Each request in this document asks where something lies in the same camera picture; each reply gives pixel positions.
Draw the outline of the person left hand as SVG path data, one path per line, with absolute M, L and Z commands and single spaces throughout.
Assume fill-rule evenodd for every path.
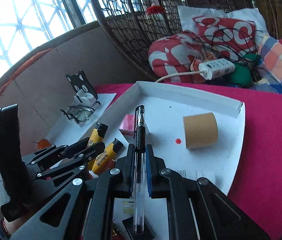
M 22 217 L 9 222 L 6 218 L 3 218 L 3 229 L 8 235 L 14 234 L 15 231 L 17 231 L 25 222 L 27 222 L 34 214 L 29 213 L 26 215 L 23 215 Z

